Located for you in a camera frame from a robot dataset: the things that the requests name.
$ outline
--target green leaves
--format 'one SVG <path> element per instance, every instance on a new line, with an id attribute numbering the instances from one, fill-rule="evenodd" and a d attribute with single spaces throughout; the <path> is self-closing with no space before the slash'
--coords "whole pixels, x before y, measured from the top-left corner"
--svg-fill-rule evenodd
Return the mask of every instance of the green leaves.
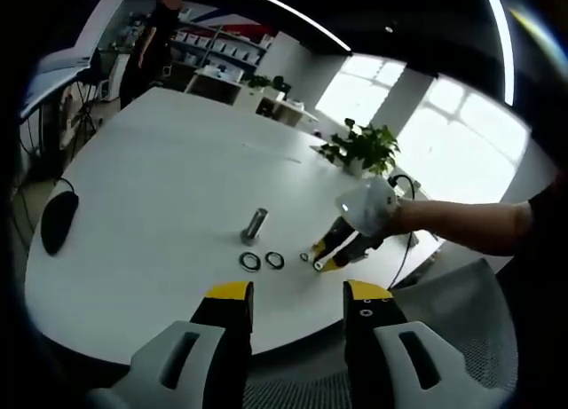
<path id="1" fill-rule="evenodd" d="M 353 160 L 362 160 L 363 169 L 375 174 L 381 174 L 389 166 L 396 165 L 394 156 L 400 149 L 397 139 L 386 125 L 375 128 L 373 124 L 369 124 L 368 127 L 361 128 L 360 133 L 352 119 L 345 118 L 345 125 L 350 130 L 346 139 L 334 134 L 331 137 L 332 144 L 325 144 L 318 151 L 328 161 L 333 163 L 339 159 L 349 166 Z"/>

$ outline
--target person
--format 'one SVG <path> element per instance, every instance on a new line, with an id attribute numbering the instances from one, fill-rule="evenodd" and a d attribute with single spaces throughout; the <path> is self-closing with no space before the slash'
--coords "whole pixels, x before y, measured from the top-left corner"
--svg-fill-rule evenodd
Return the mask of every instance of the person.
<path id="1" fill-rule="evenodd" d="M 537 398 L 564 378 L 564 369 L 554 368 L 563 356 L 558 325 L 564 313 L 555 312 L 559 306 L 547 306 L 546 294 L 559 295 L 549 283 L 562 283 L 559 276 L 566 266 L 560 249 L 567 236 L 567 187 L 564 172 L 543 192 L 517 205 L 401 201 L 383 231 L 386 238 L 427 230 L 483 254 L 513 256 L 497 272 L 517 337 L 517 404 L 512 407 L 540 406 Z"/>
<path id="2" fill-rule="evenodd" d="M 170 39 L 176 31 L 181 7 L 182 0 L 158 1 L 134 44 L 124 70 L 120 89 L 121 108 L 144 94 L 166 65 L 170 56 Z"/>

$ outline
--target black object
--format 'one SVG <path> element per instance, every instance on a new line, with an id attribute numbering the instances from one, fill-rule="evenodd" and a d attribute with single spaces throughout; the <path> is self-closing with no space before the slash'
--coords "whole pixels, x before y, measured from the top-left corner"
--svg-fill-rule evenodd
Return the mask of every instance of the black object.
<path id="1" fill-rule="evenodd" d="M 278 258 L 279 261 L 278 263 L 273 263 L 271 260 L 271 257 L 273 258 Z M 266 255 L 264 256 L 264 259 L 266 260 L 266 262 L 272 266 L 272 268 L 276 269 L 276 270 L 281 270 L 282 267 L 284 267 L 284 257 L 282 256 L 282 254 L 279 254 L 278 252 L 268 252 L 266 253 Z"/>
<path id="2" fill-rule="evenodd" d="M 41 233 L 43 247 L 50 256 L 56 255 L 63 246 L 78 206 L 79 196 L 66 191 L 51 199 L 45 207 Z"/>
<path id="3" fill-rule="evenodd" d="M 253 260 L 255 260 L 255 265 L 248 265 L 246 261 L 247 258 L 252 258 Z M 243 252 L 239 257 L 239 263 L 241 263 L 242 268 L 246 271 L 260 270 L 260 258 L 258 258 L 258 256 L 256 254 L 253 254 L 252 252 Z"/>

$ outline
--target ceiling light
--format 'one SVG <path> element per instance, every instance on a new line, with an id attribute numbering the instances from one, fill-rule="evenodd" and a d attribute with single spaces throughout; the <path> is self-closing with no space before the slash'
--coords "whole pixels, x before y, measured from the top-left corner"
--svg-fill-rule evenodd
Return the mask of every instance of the ceiling light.
<path id="1" fill-rule="evenodd" d="M 515 62 L 513 60 L 513 43 L 507 25 L 507 17 L 500 0 L 489 0 L 493 16 L 497 23 L 497 31 L 501 39 L 501 49 L 503 51 L 503 68 L 505 70 L 505 103 L 513 106 L 515 98 Z"/>
<path id="2" fill-rule="evenodd" d="M 317 23 L 316 21 L 310 19 L 308 16 L 306 16 L 305 14 L 300 13 L 298 10 L 293 9 L 292 7 L 290 7 L 289 5 L 286 5 L 284 3 L 281 3 L 278 0 L 266 0 L 269 1 L 273 4 L 278 5 L 279 7 L 283 8 L 284 10 L 288 10 L 289 12 L 291 12 L 292 14 L 295 14 L 297 17 L 299 17 L 300 19 L 307 21 L 308 23 L 310 23 L 312 26 L 314 26 L 315 28 L 317 28 L 322 34 L 328 36 L 329 38 L 331 38 L 332 40 L 334 40 L 339 46 L 341 46 L 344 50 L 346 51 L 351 51 L 351 48 L 349 45 L 347 45 L 346 43 L 344 43 L 341 39 L 339 39 L 337 36 L 335 36 L 334 34 L 332 34 L 331 32 L 329 32 L 327 29 L 325 29 L 323 26 L 321 26 L 319 23 Z"/>

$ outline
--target white table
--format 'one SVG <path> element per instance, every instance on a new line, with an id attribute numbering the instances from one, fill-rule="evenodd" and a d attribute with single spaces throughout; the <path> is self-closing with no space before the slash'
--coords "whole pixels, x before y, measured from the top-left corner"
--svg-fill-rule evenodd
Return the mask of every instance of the white table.
<path id="1" fill-rule="evenodd" d="M 255 283 L 254 353 L 340 320 L 343 281 L 388 286 L 405 242 L 387 240 L 366 261 L 324 274 L 299 259 L 337 216 L 336 195 L 357 185 L 310 148 L 318 143 L 205 98 L 150 90 L 66 170 L 81 199 L 60 252 L 48 256 L 34 236 L 25 290 L 40 331 L 128 364 L 171 322 L 191 318 L 209 288 L 233 280 Z M 270 215 L 252 250 L 283 254 L 281 271 L 239 266 L 251 250 L 239 232 L 259 207 Z M 434 249 L 426 240 L 412 249 L 401 278 Z"/>

